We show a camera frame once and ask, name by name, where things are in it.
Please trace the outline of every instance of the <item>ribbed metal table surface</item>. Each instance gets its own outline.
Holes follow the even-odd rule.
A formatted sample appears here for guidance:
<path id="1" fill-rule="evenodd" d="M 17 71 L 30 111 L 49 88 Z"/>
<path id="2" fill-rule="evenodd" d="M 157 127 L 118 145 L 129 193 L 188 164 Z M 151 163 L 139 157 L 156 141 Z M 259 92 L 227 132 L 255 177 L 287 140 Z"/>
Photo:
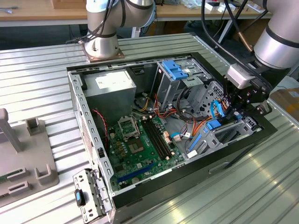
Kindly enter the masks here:
<path id="1" fill-rule="evenodd" d="M 126 58 L 198 51 L 221 74 L 228 64 L 189 34 L 120 40 Z M 83 223 L 72 176 L 88 167 L 66 67 L 86 64 L 76 44 L 0 51 L 0 107 L 14 125 L 45 120 L 60 183 L 0 208 L 0 223 Z M 277 110 L 278 132 L 246 158 L 134 223 L 298 223 L 299 131 Z"/>

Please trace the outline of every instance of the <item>ram slot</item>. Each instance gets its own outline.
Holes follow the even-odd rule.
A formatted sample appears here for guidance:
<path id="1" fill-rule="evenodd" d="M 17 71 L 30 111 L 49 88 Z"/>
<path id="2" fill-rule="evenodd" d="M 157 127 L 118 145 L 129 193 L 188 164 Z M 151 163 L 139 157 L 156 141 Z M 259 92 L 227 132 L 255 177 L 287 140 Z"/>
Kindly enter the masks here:
<path id="1" fill-rule="evenodd" d="M 142 126 L 146 134 L 148 135 L 151 143 L 153 144 L 154 148 L 158 152 L 160 159 L 165 160 L 167 156 L 171 157 L 171 152 L 169 148 L 160 136 L 153 122 L 151 120 L 142 121 Z"/>

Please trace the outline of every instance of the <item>desk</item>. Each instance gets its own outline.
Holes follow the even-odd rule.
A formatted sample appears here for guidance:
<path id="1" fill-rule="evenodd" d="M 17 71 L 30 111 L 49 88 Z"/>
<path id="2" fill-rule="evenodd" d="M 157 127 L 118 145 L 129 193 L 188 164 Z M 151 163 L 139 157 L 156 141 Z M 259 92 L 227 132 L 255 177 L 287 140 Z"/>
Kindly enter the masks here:
<path id="1" fill-rule="evenodd" d="M 1 0 L 0 7 L 18 6 L 12 14 L 0 11 L 0 27 L 19 26 L 47 26 L 47 25 L 70 25 L 86 24 L 87 13 L 85 9 L 54 9 L 50 0 Z M 243 11 L 239 19 L 254 19 L 258 12 L 249 8 Z M 200 8 L 189 9 L 183 5 L 157 6 L 157 21 L 188 21 L 200 20 Z M 222 13 L 206 10 L 207 20 L 220 20 Z M 229 20 L 226 13 L 223 19 Z M 132 37 L 139 36 L 139 29 L 133 29 Z"/>
<path id="2" fill-rule="evenodd" d="M 131 60 L 197 51 L 223 75 L 229 66 L 190 34 L 121 39 L 120 48 Z M 83 223 L 72 176 L 89 163 L 65 69 L 83 64 L 77 44 L 0 51 L 0 107 L 10 108 L 12 125 L 32 116 L 45 121 L 60 179 L 52 188 L 0 208 L 0 223 Z M 266 118 L 278 131 L 252 153 L 128 224 L 297 223 L 299 130 L 276 109 Z"/>

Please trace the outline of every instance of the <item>gray plastic bracket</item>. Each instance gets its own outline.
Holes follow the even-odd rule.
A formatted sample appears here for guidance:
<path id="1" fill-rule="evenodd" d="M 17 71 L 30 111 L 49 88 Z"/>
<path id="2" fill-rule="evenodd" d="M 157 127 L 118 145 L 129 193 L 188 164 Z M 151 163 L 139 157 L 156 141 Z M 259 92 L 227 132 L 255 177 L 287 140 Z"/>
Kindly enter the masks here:
<path id="1" fill-rule="evenodd" d="M 56 178 L 56 175 L 52 172 L 49 164 L 47 164 L 47 171 L 45 173 L 39 172 L 37 168 L 34 168 L 34 172 L 36 174 L 36 179 L 41 185 L 52 182 Z"/>
<path id="2" fill-rule="evenodd" d="M 58 183 L 45 122 L 31 118 L 11 127 L 0 109 L 0 207 Z"/>
<path id="3" fill-rule="evenodd" d="M 25 123 L 26 123 L 27 130 L 28 130 L 30 136 L 39 134 L 42 132 L 38 118 L 27 119 L 27 120 L 25 120 Z"/>
<path id="4" fill-rule="evenodd" d="M 0 134 L 1 134 L 1 141 L 10 141 L 13 148 L 16 150 L 17 153 L 21 152 L 23 150 L 22 145 L 14 132 L 14 130 L 11 128 L 11 126 L 8 123 L 8 112 L 6 109 L 0 109 Z"/>
<path id="5" fill-rule="evenodd" d="M 15 184 L 13 186 L 10 186 L 8 188 L 8 194 L 10 196 L 16 196 L 16 195 L 19 195 L 28 190 L 30 190 L 30 184 L 28 183 L 28 181 L 24 181 L 24 182 Z"/>
<path id="6" fill-rule="evenodd" d="M 12 172 L 15 172 L 15 171 L 18 171 L 18 170 L 22 170 L 22 171 L 19 172 L 19 173 L 17 173 L 17 174 L 13 174 L 13 175 L 7 176 L 7 179 L 12 182 L 12 181 L 16 181 L 16 180 L 18 180 L 20 178 L 23 178 L 23 177 L 25 177 L 25 176 L 27 176 L 29 174 L 28 170 L 26 170 L 25 167 L 22 167 L 22 168 L 10 171 L 9 173 L 12 173 Z"/>

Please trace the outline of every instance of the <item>green circuit board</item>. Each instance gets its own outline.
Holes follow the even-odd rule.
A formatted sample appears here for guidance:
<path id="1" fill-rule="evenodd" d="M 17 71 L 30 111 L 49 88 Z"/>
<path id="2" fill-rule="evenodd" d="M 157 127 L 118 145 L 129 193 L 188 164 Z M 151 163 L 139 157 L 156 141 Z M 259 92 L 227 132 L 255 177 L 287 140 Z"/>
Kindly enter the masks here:
<path id="1" fill-rule="evenodd" d="M 160 119 L 155 117 L 151 121 L 155 124 L 160 136 L 164 140 L 163 131 L 165 131 L 165 128 Z M 173 143 L 170 145 L 166 144 L 173 155 L 169 157 L 169 159 L 161 159 L 144 130 L 141 121 L 137 120 L 136 124 L 140 132 L 140 137 L 137 139 L 134 137 L 130 138 L 127 142 L 123 140 L 121 129 L 118 125 L 108 128 L 110 137 L 111 134 L 113 135 L 113 138 L 110 139 L 109 150 L 109 160 L 114 170 L 114 175 L 110 179 L 113 191 L 118 191 L 135 183 L 136 178 L 140 181 L 144 180 L 185 161 Z M 146 172 L 120 181 L 122 177 L 133 172 L 141 171 L 142 169 L 146 169 Z"/>

